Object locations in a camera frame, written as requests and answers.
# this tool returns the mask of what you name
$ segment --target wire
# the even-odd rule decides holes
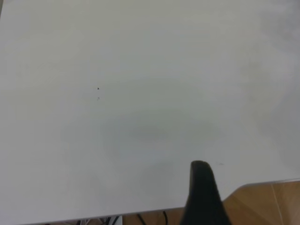
[[[140,219],[142,225],[147,225],[140,214],[137,214],[136,216]]]
[[[109,222],[111,221],[111,217],[108,217],[107,220],[105,221],[106,225],[109,225]]]
[[[116,218],[114,219],[112,225],[115,225],[118,219],[119,219],[119,217],[116,217]]]
[[[163,211],[163,215],[165,217],[165,225],[169,225],[168,216],[167,216],[167,213],[165,211]]]

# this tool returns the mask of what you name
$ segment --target table surface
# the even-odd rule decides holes
[[[4,0],[0,224],[183,207],[300,178],[291,0]]]

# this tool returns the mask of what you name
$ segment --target wooden floor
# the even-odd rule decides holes
[[[243,187],[224,201],[233,225],[300,225],[300,181]],[[178,225],[183,210],[168,210],[169,225]],[[147,225],[165,225],[162,212],[143,213]],[[136,215],[124,225],[142,225]]]

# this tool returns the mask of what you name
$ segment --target black object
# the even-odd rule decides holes
[[[137,214],[136,216],[140,219],[142,225],[147,225],[145,220],[142,218],[142,216],[140,214]]]
[[[206,162],[191,163],[189,196],[180,225],[231,225]]]
[[[113,220],[112,225],[115,225],[118,219],[119,219],[119,216],[117,216],[117,217]]]
[[[169,225],[168,216],[167,216],[167,213],[165,211],[163,211],[163,215],[165,217],[165,225]]]

